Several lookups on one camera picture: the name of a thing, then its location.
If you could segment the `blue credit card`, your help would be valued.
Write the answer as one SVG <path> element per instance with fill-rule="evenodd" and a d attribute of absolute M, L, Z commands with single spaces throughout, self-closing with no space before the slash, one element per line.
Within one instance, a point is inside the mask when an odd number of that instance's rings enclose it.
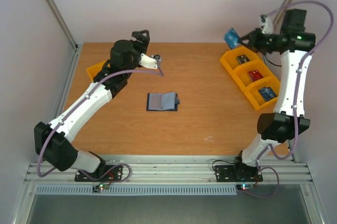
<path fill-rule="evenodd" d="M 259 89 L 258 92 L 265 102 L 268 102 L 277 97 L 276 93 L 272 90 L 271 87 L 263 87 Z"/>
<path fill-rule="evenodd" d="M 240 37 L 237 34 L 237 32 L 235 31 L 235 29 L 230 28 L 223 37 L 224 41 L 226 42 L 226 44 L 228 45 L 228 47 L 232 50 L 235 49 L 239 46 L 239 40 Z"/>

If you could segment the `black credit card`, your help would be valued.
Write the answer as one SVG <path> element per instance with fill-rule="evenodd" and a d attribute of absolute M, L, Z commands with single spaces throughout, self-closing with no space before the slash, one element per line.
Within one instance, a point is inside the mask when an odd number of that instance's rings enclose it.
<path fill-rule="evenodd" d="M 250 59 L 245 54 L 237 56 L 236 60 L 238 61 L 238 63 L 240 65 L 242 65 L 242 64 L 247 63 L 247 62 L 250 61 Z"/>

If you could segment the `red credit card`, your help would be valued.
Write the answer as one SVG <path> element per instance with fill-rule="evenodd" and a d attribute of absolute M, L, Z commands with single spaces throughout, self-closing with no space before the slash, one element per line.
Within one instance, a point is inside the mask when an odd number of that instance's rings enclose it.
<path fill-rule="evenodd" d="M 255 82 L 255 81 L 258 81 L 264 78 L 264 76 L 258 70 L 249 71 L 248 75 L 252 82 Z"/>

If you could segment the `blue leather card holder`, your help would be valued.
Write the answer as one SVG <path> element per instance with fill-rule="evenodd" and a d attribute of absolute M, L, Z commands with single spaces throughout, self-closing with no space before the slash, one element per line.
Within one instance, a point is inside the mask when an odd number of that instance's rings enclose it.
<path fill-rule="evenodd" d="M 146 101 L 147 111 L 177 111 L 180 100 L 176 92 L 148 93 Z"/>

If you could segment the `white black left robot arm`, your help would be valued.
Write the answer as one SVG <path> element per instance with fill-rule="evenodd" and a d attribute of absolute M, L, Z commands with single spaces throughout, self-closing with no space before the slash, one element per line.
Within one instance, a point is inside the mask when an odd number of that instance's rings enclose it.
<path fill-rule="evenodd" d="M 133 31 L 132 39 L 116 41 L 110 59 L 81 97 L 51 122 L 39 122 L 35 126 L 38 163 L 45 160 L 59 171 L 76 169 L 93 181 L 106 176 L 106 162 L 97 154 L 74 148 L 72 141 L 85 123 L 127 85 L 133 73 L 142 67 L 147 73 L 157 69 L 156 59 L 146 55 L 149 42 L 148 30 Z"/>

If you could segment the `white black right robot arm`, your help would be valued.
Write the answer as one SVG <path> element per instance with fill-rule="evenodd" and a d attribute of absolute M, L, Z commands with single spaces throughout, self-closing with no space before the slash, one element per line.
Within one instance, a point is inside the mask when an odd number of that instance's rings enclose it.
<path fill-rule="evenodd" d="M 258 163 L 275 147 L 287 140 L 297 141 L 310 126 L 305 118 L 304 88 L 308 67 L 315 47 L 315 34 L 305 30 L 306 11 L 285 12 L 280 33 L 270 28 L 269 17 L 261 15 L 260 27 L 239 38 L 239 44 L 263 55 L 281 55 L 281 83 L 272 113 L 263 113 L 257 122 L 257 135 L 252 143 L 234 158 L 235 181 L 248 181 L 258 174 Z"/>

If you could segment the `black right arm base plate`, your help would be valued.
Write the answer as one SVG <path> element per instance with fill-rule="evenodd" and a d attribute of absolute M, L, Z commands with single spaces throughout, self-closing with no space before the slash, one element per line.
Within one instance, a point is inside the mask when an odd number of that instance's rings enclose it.
<path fill-rule="evenodd" d="M 258 174 L 256 167 L 234 165 L 216 165 L 215 177 L 217 182 L 262 182 L 263 177 Z"/>

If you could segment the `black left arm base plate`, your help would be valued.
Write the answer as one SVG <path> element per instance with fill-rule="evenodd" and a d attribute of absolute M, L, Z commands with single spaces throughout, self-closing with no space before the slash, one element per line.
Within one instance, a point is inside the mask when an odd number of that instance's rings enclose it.
<path fill-rule="evenodd" d="M 122 165 L 105 165 L 98 168 L 95 172 L 77 170 L 75 182 L 110 182 L 121 181 L 123 175 Z"/>

